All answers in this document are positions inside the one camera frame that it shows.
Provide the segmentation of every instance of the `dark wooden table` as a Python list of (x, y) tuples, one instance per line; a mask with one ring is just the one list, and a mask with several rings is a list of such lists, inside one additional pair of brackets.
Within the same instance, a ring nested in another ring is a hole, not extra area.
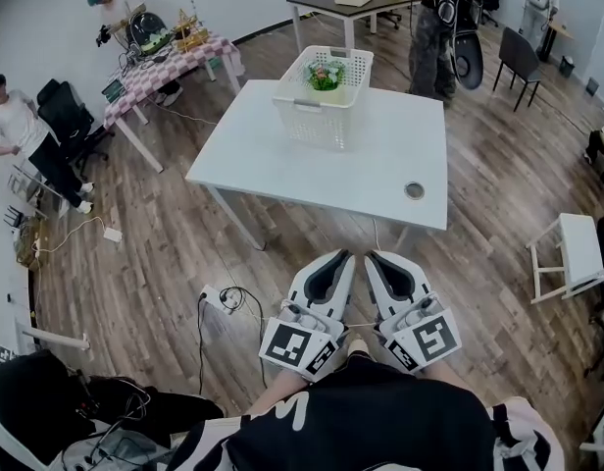
[(377, 14), (379, 12), (389, 12), (401, 7), (419, 3), (419, 0), (370, 0), (361, 7), (350, 5), (338, 5), (334, 0), (286, 0), (291, 6), (293, 16), (293, 27), (295, 29), (295, 39), (297, 40), (298, 50), (301, 53), (304, 49), (302, 33), (300, 31), (300, 14), (298, 9), (305, 7), (312, 12), (326, 14), (333, 18), (343, 21), (345, 31), (345, 46), (348, 49), (354, 49), (354, 20), (370, 17), (370, 32), (377, 32)]

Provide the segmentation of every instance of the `white robot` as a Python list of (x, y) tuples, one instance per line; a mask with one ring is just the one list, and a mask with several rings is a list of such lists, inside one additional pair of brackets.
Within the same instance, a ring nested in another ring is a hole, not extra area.
[(548, 22), (559, 12), (559, 0), (526, 0), (525, 14), (520, 27), (533, 49), (537, 49), (548, 27)]
[[(342, 322), (350, 299), (356, 261), (347, 250), (321, 256), (295, 276), (280, 314), (271, 318), (260, 357), (317, 381), (341, 347), (348, 329)], [(414, 373), (461, 347), (450, 309), (444, 309), (424, 271), (386, 251), (365, 255), (376, 331), (384, 346)]]

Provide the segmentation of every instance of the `backpack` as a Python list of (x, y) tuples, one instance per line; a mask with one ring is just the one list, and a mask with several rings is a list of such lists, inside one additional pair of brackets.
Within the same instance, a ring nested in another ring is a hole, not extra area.
[(439, 0), (437, 14), (453, 28), (452, 67), (457, 81), (466, 89), (480, 86), (483, 60), (477, 30), (482, 15), (482, 0)]

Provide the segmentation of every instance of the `checkered tablecloth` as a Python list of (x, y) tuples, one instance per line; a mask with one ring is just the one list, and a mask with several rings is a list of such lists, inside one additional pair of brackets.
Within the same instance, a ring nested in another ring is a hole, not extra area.
[(204, 45), (195, 47), (186, 53), (179, 52), (174, 45), (169, 57), (163, 63), (152, 64), (147, 69), (142, 69), (137, 65), (123, 78), (118, 74), (116, 78), (126, 87), (126, 94), (106, 106), (104, 127), (108, 129), (121, 115), (166, 83), (203, 65), (211, 58), (230, 54), (234, 50), (234, 45), (227, 38), (211, 35)]

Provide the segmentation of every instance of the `wooden floor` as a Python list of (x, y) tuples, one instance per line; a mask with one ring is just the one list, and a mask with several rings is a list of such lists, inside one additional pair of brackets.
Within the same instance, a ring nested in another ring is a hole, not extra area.
[[(356, 23), (358, 46), (375, 53), (373, 87), (409, 87), (405, 18), (399, 31), (379, 22), (376, 36)], [(339, 22), (321, 20), (302, 24), (309, 43), (341, 46)], [(451, 366), (487, 403), (527, 397), (559, 435), (569, 469), (578, 469), (587, 459), (577, 447), (604, 400), (604, 384), (583, 378), (600, 340), (587, 324), (596, 296), (531, 306), (524, 246), (561, 212), (594, 218), (603, 213), (604, 192), (581, 153), (604, 114), (552, 66), (544, 67), (540, 97), (530, 108), (527, 97), (514, 114), (521, 86), (509, 90), (509, 73), (492, 93), (500, 34), (481, 28), (483, 85), (460, 90), (446, 111), (448, 230), (422, 237), (412, 259), (459, 324), (463, 348), (450, 357)], [(240, 50), (247, 79), (278, 79), (296, 57), (292, 27), (256, 37)], [(216, 122), (232, 100), (225, 73), (218, 72), (213, 83), (204, 72), (184, 79), (174, 109)], [(208, 191), (184, 180), (213, 127), (153, 106), (144, 110), (151, 122), (139, 135), (166, 171), (157, 175), (117, 130), (110, 161), (91, 163), (89, 175), (97, 187), (95, 212), (121, 230), (124, 241), (103, 239), (101, 226), (93, 223), (50, 255), (41, 275), (39, 322), (69, 336), (88, 334), (89, 351), (56, 349), (73, 367), (197, 393), (196, 300), (204, 285), (246, 287), (274, 315), (300, 268), (339, 247), (364, 253), (375, 246), (374, 228), (365, 217), (247, 197), (269, 240), (266, 251), (254, 250)], [(132, 116), (128, 122), (138, 127)], [(422, 134), (422, 144), (426, 138)], [(81, 221), (74, 212), (66, 220), (54, 218), (50, 244)], [(378, 229), (383, 248), (400, 233), (388, 222), (378, 222)], [(376, 314), (359, 272), (354, 305), (345, 316), (349, 324), (369, 323)], [(371, 337), (369, 328), (359, 331)], [(240, 413), (262, 390), (256, 323), (248, 316), (224, 319), (209, 309), (204, 344), (205, 395), (228, 413)], [(391, 362), (375, 341), (373, 353)]]

